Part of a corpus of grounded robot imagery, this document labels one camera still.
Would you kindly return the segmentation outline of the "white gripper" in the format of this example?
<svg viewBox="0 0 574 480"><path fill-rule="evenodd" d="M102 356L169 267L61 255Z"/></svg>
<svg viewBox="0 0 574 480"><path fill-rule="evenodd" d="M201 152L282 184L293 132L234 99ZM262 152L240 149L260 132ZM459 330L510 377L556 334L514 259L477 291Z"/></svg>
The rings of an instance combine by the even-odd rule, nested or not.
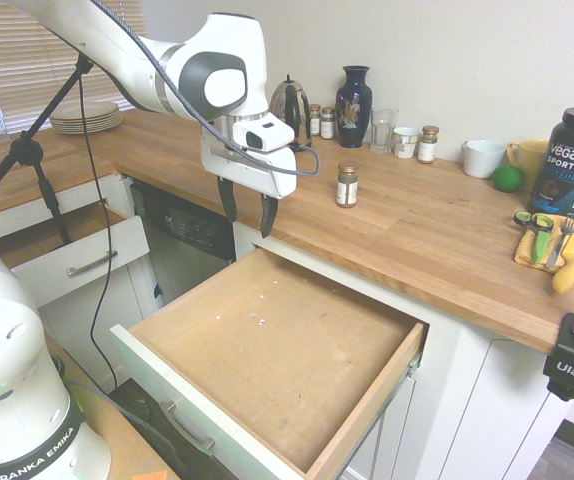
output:
<svg viewBox="0 0 574 480"><path fill-rule="evenodd" d="M270 235L279 200L297 186L296 158L289 144L291 127L275 116L230 117L202 129L201 162L218 176L218 190L229 222L237 220L237 183L262 193L261 236Z"/></svg>

